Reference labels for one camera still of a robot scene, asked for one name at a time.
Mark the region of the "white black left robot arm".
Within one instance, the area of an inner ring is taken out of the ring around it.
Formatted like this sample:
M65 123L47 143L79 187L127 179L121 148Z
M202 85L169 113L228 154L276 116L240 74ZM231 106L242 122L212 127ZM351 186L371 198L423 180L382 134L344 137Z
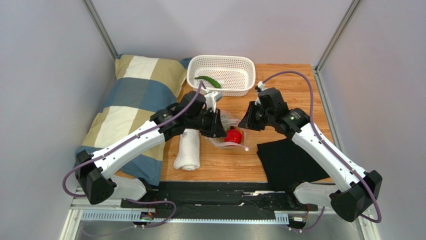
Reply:
M82 150L76 154L75 178L84 196L92 205L104 202L117 188L112 177L119 169L143 152L183 134L186 129L197 130L208 138L227 135L219 109L202 109L196 113L161 109L138 130L118 142L93 153Z

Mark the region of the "rolled white towel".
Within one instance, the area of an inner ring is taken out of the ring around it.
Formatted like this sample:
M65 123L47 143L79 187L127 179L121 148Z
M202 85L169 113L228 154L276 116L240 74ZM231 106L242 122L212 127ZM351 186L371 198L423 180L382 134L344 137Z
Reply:
M178 153L173 163L175 170L195 171L200 168L200 133L186 129L179 136Z

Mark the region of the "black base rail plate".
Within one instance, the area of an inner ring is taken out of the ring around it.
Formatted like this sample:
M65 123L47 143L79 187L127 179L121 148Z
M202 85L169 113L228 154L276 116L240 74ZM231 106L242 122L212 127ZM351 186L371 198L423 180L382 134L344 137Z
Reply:
M298 203L265 182L162 181L149 188L141 201L155 203L139 205L122 200L120 206L149 209L155 217L166 218L175 203L175 220L273 220L276 211L305 215L319 210L317 205Z

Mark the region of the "black cloth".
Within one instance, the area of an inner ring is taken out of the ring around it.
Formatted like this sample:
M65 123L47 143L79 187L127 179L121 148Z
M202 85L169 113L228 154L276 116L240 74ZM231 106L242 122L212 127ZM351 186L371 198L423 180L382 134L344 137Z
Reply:
M295 183L316 182L329 177L327 172L300 146L289 139L257 145L268 183L284 191Z

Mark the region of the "aluminium frame rail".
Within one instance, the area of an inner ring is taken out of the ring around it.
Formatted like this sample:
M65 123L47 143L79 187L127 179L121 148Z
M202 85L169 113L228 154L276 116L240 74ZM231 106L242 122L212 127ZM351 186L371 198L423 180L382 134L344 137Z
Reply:
M378 240L377 227L292 203L267 183L164 181L137 205L74 199L62 240Z

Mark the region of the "green fake chili pepper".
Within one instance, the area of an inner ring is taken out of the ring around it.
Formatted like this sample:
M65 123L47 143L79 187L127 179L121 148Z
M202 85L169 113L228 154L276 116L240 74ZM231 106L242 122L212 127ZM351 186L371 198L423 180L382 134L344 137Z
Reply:
M195 80L203 80L203 81L207 81L208 83L210 83L215 89L221 89L222 86L213 78L209 77L209 76L205 76L205 75L201 75L201 76L197 76L194 78Z

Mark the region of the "green fake leafy vegetable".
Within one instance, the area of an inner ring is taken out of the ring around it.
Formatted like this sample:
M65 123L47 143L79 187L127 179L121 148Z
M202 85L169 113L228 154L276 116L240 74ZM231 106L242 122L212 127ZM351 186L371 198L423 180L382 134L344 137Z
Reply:
M226 132L229 131L232 127L237 127L239 122L240 120L237 118L221 116L221 123L222 123L223 129Z

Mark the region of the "red fake tomato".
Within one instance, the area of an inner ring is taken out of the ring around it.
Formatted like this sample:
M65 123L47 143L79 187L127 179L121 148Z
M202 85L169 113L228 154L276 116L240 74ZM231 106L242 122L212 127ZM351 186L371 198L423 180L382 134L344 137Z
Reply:
M243 134L241 131L236 128L231 128L226 132L226 137L224 138L225 142L240 144L243 139Z

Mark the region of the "white perforated plastic basket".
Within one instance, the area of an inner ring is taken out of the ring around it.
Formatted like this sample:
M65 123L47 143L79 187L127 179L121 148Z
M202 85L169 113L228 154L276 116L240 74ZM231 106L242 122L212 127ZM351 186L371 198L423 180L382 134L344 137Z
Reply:
M195 79L198 76L213 78L221 88L214 88L205 80ZM256 68L252 60L243 56L198 55L188 64L186 81L194 90L203 81L210 91L221 92L225 97L243 97L254 88Z

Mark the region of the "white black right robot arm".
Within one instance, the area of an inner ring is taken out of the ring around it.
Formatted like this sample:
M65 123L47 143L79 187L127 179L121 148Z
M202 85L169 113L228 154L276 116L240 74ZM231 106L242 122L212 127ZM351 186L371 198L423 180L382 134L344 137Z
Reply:
M309 154L333 179L333 187L309 182L293 187L291 193L301 204L332 208L347 222L353 222L358 217L373 223L382 221L377 202L382 176L375 170L366 172L346 157L302 109L289 110L280 105L275 110L251 101L238 126L255 131L273 127L277 133L285 135Z

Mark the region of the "clear zip top bag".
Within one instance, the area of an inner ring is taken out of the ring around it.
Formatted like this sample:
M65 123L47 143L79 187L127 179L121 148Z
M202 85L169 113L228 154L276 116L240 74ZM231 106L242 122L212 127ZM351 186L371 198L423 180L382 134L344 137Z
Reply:
M243 149L248 152L250 148L247 144L247 131L239 127L241 120L225 110L221 111L220 119L226 136L218 138L205 137L205 139L214 147L220 149Z

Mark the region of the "plaid blue beige pillow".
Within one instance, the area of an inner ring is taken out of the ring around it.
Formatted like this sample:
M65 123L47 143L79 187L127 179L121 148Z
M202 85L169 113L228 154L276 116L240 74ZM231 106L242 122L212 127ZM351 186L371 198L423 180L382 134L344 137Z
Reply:
M176 103L190 58L182 60L121 54L115 58L116 83L75 151L106 148L138 131L158 110Z

